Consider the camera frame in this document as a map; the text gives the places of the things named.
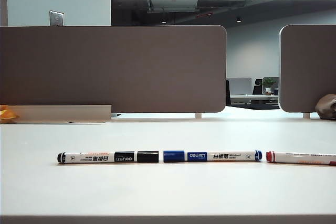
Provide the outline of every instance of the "desk divider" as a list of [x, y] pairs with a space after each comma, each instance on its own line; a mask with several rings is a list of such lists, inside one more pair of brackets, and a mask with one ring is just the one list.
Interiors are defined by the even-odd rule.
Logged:
[[0, 103], [224, 109], [222, 26], [0, 27]]
[[315, 112], [326, 94], [336, 93], [336, 25], [289, 25], [280, 32], [280, 106]]

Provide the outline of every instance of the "potted plant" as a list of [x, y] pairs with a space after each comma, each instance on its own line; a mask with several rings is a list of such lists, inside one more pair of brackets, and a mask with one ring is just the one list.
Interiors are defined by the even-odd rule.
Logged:
[[274, 83], [276, 83], [276, 81], [273, 80], [270, 77], [263, 79], [263, 86], [266, 89], [266, 94], [265, 95], [271, 95], [271, 87]]

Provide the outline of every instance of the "desk surface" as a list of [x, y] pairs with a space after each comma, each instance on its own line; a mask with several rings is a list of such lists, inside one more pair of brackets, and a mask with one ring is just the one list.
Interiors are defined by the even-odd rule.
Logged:
[[2, 223], [336, 221], [333, 166], [269, 164], [265, 157], [259, 163], [163, 164], [162, 152], [159, 164], [57, 164], [63, 151], [336, 153], [334, 121], [231, 107], [201, 120], [193, 116], [123, 114], [104, 124], [1, 125]]

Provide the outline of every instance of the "marker cap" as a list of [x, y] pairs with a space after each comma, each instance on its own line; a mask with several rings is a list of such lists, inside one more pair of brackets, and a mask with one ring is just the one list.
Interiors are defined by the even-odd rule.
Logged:
[[159, 151], [141, 151], [137, 154], [139, 163], [158, 163]]
[[57, 161], [61, 164], [63, 164], [65, 162], [65, 152], [59, 153], [57, 155]]
[[255, 159], [256, 159], [256, 161], [261, 160], [261, 159], [263, 158], [262, 156], [263, 156], [263, 155], [262, 155], [261, 151], [256, 150], [256, 155], [255, 155]]
[[268, 162], [272, 162], [272, 153], [271, 152], [266, 152], [266, 160]]
[[184, 162], [184, 151], [163, 151], [163, 162]]

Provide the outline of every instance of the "green plant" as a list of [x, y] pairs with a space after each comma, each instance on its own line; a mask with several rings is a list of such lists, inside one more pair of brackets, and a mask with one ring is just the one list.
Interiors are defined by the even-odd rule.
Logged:
[[263, 86], [265, 88], [270, 88], [274, 83], [276, 83], [276, 81], [273, 80], [272, 78], [264, 78], [263, 79]]

